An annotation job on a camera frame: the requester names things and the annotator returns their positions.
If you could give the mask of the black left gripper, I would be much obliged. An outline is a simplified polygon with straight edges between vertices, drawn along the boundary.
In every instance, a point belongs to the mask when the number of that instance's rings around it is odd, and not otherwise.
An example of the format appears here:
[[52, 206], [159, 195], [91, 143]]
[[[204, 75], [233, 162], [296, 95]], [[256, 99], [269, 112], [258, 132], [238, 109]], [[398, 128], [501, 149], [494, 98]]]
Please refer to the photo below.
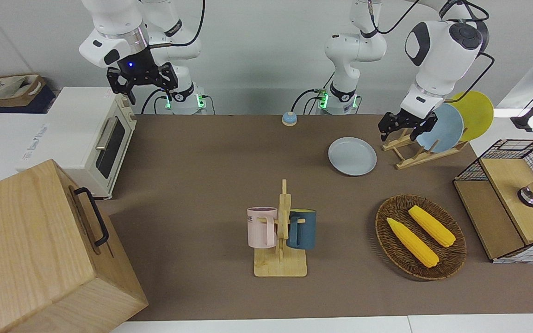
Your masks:
[[425, 118], [414, 116], [404, 109], [401, 109], [397, 114], [387, 112], [378, 123], [380, 139], [385, 142], [389, 133], [403, 128], [413, 128], [409, 138], [411, 141], [416, 141], [421, 134], [430, 132], [436, 122], [438, 122], [438, 117], [435, 112], [431, 112]]

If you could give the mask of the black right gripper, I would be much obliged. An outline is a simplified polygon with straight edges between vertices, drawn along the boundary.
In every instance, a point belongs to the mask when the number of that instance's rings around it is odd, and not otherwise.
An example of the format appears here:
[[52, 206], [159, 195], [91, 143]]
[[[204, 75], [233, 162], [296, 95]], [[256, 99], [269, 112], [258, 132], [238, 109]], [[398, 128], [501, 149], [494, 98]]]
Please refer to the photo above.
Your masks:
[[172, 108], [172, 94], [178, 86], [178, 78], [171, 63], [157, 65], [149, 48], [118, 60], [118, 68], [109, 67], [106, 78], [114, 92], [125, 92], [131, 105], [136, 104], [132, 91], [136, 85], [154, 85], [165, 90], [165, 108]]

